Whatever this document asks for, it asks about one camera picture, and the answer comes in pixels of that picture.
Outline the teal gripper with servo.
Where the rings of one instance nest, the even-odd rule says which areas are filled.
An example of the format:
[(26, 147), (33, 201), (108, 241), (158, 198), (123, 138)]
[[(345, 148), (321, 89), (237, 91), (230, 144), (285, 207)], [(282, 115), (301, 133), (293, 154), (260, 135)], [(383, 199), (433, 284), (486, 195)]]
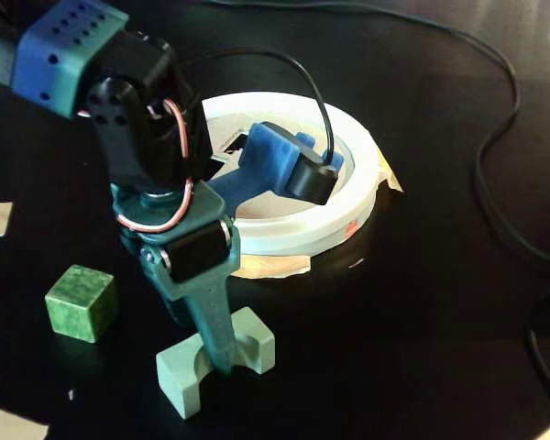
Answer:
[(238, 267), (240, 240), (225, 200), (208, 183), (197, 182), (176, 226), (153, 234), (122, 226), (120, 236), (163, 298), (171, 319), (179, 326), (196, 325), (214, 369), (229, 375), (235, 333), (225, 277)]

